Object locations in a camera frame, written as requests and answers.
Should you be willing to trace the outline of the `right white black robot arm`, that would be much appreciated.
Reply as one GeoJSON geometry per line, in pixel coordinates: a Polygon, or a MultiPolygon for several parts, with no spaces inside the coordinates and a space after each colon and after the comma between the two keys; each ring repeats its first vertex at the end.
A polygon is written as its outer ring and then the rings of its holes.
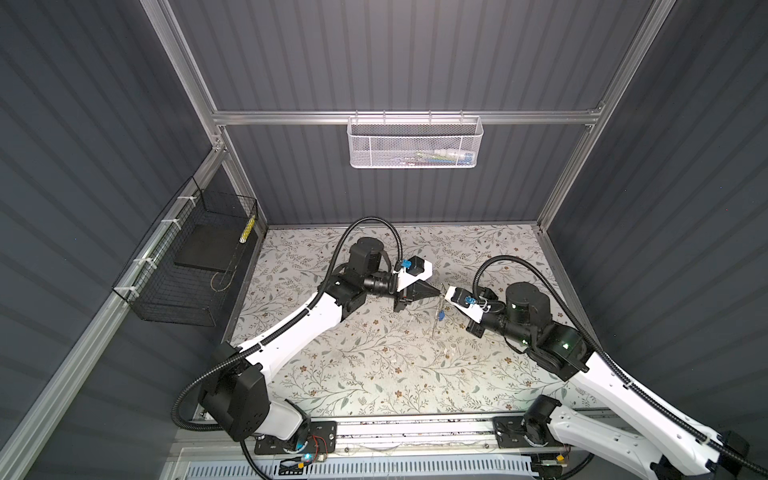
{"type": "Polygon", "coordinates": [[[513,283],[505,296],[452,287],[445,298],[468,317],[470,333],[492,331],[521,343],[523,355],[594,396],[633,429],[625,433],[540,395],[518,428],[530,444],[575,446],[643,479],[735,479],[743,471],[735,459],[749,451],[742,437],[692,421],[612,369],[577,329],[554,321],[549,296],[535,285],[513,283]]]}

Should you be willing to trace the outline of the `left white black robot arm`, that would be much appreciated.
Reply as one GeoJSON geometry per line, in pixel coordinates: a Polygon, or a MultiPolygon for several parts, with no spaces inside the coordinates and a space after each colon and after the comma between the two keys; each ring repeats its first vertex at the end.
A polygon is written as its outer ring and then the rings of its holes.
{"type": "Polygon", "coordinates": [[[381,241],[357,240],[348,260],[334,267],[326,286],[299,309],[265,333],[219,349],[214,361],[230,364],[203,380],[199,405],[232,440],[270,436],[302,449],[310,435],[309,415],[289,400],[269,398],[268,385],[279,370],[361,308],[370,295],[391,298],[395,312],[438,296],[440,290],[428,283],[433,274],[430,261],[414,255],[383,270],[386,259],[381,241]]]}

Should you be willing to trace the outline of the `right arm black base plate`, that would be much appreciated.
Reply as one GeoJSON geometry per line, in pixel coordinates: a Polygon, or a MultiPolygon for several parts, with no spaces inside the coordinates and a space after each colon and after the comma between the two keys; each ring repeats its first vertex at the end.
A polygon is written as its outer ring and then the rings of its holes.
{"type": "Polygon", "coordinates": [[[492,430],[500,448],[557,448],[569,450],[570,445],[556,440],[546,427],[529,425],[523,414],[500,415],[491,419],[492,430]]]}

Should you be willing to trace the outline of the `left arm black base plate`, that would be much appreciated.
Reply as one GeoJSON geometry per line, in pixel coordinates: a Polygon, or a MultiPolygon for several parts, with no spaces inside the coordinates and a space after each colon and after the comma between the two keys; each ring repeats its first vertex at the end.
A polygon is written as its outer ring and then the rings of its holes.
{"type": "Polygon", "coordinates": [[[330,454],[335,452],[337,436],[337,422],[310,420],[288,440],[262,435],[252,452],[256,455],[330,454]]]}

